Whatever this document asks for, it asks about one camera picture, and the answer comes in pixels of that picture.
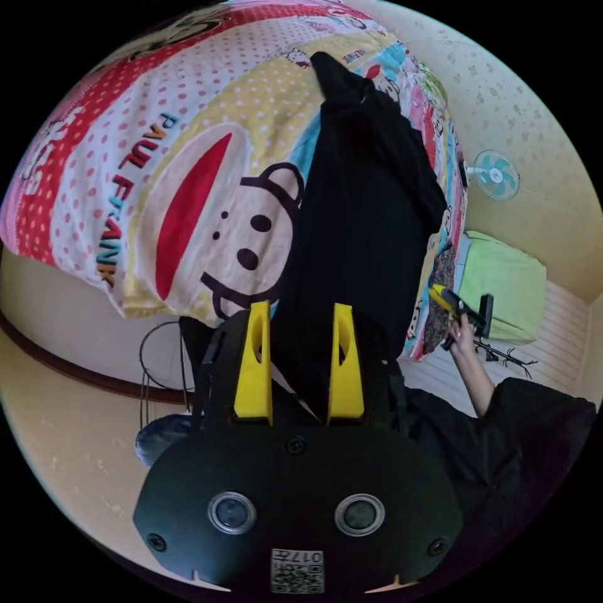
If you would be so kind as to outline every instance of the label sticker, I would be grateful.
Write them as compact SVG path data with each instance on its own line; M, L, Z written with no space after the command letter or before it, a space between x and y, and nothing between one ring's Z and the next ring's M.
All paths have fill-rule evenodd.
M320 594L325 592L322 551L272 549L272 592Z

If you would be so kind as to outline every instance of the green pillow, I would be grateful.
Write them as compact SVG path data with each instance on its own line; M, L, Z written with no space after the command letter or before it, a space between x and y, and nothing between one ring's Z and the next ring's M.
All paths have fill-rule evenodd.
M474 310L494 295L490 338L513 344L534 341L545 311L546 268L528 254L481 232L469 231L471 247L460 297Z

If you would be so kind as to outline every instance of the wooden trim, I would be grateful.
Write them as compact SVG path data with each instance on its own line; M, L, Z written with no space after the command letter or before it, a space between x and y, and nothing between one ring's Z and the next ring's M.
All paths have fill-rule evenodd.
M2 254L4 246L0 241L0 266L2 264ZM34 360L44 364L53 371L59 372L65 377L80 381L93 388L103 389L112 394L119 394L129 398L140 399L140 385L125 381L124 379L116 379L109 377L99 372L90 371L82 366L64 360L60 356L56 356L45 350L31 339L25 337L4 315L0 308L0 329L2 329L8 338L28 356ZM156 387L149 388L149 400L154 402L164 402L168 404L182 404L182 392L179 389L162 389Z

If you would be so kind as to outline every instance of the yellow bracket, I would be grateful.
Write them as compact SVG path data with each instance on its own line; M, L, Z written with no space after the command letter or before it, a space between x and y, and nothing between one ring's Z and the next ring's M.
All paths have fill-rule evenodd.
M270 304L253 303L247 321L245 348L234 399L240 419L267 419L272 425L272 375L270 363Z
M340 346L344 357L342 362L339 360ZM352 307L336 303L327 422L331 419L359 419L363 414L364 398Z
M446 312L456 317L457 310L453 307L453 303L456 305L457 301L451 298L451 293L443 285L433 285L429 288L429 297L437 304L439 304Z

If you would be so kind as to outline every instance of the red mouth print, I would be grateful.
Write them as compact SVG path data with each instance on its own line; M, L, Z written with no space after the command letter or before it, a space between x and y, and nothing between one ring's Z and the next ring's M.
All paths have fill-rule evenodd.
M155 262L155 285L163 301L170 294L231 138L232 134L226 134L199 158L171 200L157 239Z

